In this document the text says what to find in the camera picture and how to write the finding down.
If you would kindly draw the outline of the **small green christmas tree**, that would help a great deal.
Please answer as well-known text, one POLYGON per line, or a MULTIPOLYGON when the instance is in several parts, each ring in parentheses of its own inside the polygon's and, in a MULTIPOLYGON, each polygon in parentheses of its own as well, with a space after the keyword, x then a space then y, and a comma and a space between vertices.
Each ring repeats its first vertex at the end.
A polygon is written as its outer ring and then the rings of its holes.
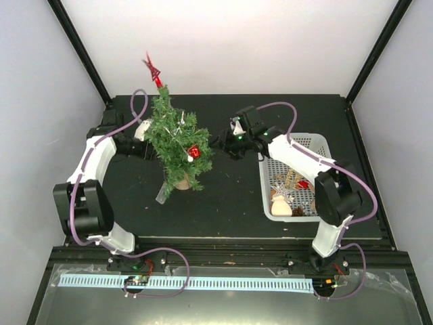
POLYGON ((158 90, 152 100, 152 125, 145 139, 156 149, 157 157, 164 168, 164 195, 168 198, 175 185, 185 177, 190 189, 202 190, 198 177, 212 169, 213 151, 209 145, 210 133, 198 126, 195 112, 175 108, 171 104, 167 86, 158 90), (198 145, 201 157, 190 160, 187 150, 198 145))

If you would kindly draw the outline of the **red glitter star ornament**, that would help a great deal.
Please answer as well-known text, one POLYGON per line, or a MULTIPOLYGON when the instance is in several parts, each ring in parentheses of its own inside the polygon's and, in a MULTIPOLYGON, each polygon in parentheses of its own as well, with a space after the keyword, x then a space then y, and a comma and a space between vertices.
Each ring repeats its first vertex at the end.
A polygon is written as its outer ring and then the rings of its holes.
POLYGON ((153 65, 149 53, 146 53, 146 59, 142 59, 142 62, 150 71, 152 81, 155 83, 157 89, 163 88, 164 84, 160 79, 160 71, 153 65))

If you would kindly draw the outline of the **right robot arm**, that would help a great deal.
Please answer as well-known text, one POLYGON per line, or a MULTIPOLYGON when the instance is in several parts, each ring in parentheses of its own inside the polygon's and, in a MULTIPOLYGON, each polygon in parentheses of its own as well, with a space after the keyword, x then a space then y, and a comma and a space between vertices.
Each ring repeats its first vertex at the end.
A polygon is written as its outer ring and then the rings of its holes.
POLYGON ((349 171, 351 164, 336 162, 300 145, 279 127, 266 126, 258 109, 249 106, 238 112, 230 126, 222 130, 210 147, 221 150, 233 160, 242 159, 253 150, 265 158, 279 161, 301 174, 314 185, 315 208, 320 217, 309 268, 322 273, 332 265, 332 255, 339 250, 343 229, 348 226, 362 199, 349 171))

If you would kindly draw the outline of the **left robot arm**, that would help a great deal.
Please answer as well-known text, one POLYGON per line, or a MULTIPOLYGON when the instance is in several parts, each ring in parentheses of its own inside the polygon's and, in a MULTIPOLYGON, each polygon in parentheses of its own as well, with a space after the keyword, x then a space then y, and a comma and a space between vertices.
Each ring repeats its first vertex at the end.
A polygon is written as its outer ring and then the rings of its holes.
POLYGON ((66 183, 53 188, 53 199, 65 235, 83 243, 102 244, 130 270, 140 269, 145 253, 136 247, 136 235, 124 230, 114 220, 114 211, 104 192, 103 182, 110 161, 117 155, 152 160, 156 153, 144 133, 151 120, 138 122, 134 135, 120 128, 123 114, 104 112, 100 125, 87 133, 85 152, 66 183))

